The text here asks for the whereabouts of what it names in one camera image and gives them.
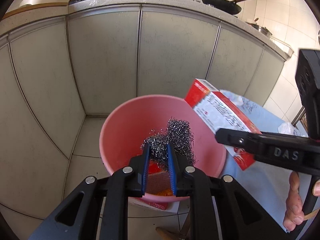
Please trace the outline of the person's right hand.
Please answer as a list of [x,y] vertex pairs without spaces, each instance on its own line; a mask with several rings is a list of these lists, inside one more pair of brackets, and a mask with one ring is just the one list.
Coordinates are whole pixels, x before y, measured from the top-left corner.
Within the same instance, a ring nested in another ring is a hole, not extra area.
[[283,226],[289,232],[304,221],[303,203],[299,195],[299,176],[293,171],[289,177],[290,189],[286,199],[286,211]]

